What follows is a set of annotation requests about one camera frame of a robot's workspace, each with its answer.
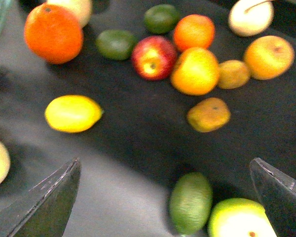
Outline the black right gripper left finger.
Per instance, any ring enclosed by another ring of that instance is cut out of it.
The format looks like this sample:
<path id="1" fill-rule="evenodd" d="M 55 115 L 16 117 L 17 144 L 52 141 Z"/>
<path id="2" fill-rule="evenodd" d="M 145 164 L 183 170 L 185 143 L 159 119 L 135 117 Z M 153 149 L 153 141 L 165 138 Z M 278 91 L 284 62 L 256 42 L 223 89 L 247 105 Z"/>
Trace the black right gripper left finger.
<path id="1" fill-rule="evenodd" d="M 74 158 L 0 211 L 0 237 L 61 237 L 74 206 L 81 162 Z"/>

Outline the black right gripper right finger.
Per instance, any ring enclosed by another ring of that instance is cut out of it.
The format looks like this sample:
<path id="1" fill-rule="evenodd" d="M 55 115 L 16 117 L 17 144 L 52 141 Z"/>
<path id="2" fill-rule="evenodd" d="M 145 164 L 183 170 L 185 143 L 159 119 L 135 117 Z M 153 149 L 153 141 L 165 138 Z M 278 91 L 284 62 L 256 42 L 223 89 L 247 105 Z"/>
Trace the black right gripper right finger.
<path id="1" fill-rule="evenodd" d="M 279 237 L 296 237 L 296 180 L 260 158 L 249 165 L 259 202 Z"/>

